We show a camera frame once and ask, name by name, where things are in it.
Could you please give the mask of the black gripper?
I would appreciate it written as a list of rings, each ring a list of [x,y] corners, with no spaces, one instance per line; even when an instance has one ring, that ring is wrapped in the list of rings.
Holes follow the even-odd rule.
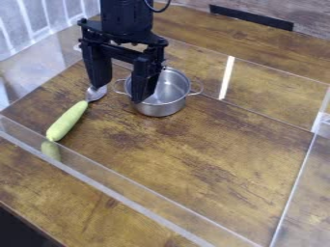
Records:
[[[112,61],[110,58],[132,64],[131,101],[138,104],[156,89],[162,63],[166,61],[167,39],[151,31],[115,35],[102,30],[102,22],[82,18],[78,21],[83,37],[79,39],[83,60],[92,86],[99,89],[112,80]],[[144,44],[143,51],[126,48],[124,44]]]

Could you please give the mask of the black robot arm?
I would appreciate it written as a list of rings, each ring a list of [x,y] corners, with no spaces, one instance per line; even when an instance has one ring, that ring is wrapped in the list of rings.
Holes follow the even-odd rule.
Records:
[[[78,25],[83,60],[92,86],[99,89],[112,80],[112,60],[132,64],[131,101],[138,104],[156,89],[165,68],[167,39],[152,32],[154,0],[99,0],[100,20],[82,18]]]

